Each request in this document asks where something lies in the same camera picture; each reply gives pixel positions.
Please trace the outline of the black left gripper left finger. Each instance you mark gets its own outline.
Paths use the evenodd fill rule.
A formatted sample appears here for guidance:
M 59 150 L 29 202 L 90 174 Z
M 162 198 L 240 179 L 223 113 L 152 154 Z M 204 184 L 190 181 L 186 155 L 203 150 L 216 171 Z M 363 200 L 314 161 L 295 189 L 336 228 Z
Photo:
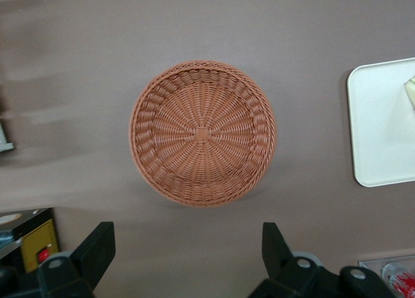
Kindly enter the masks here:
M 93 297 L 114 256 L 114 224 L 101 222 L 74 251 L 57 253 L 41 264 L 41 296 Z

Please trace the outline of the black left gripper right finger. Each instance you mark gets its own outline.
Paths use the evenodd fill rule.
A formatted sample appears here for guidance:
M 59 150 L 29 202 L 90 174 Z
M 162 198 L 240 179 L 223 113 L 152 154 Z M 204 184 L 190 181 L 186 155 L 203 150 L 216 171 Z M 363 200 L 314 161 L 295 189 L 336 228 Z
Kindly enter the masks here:
M 326 297 L 320 287 L 320 266 L 304 256 L 295 256 L 275 223 L 265 222 L 262 258 L 268 278 L 250 297 Z

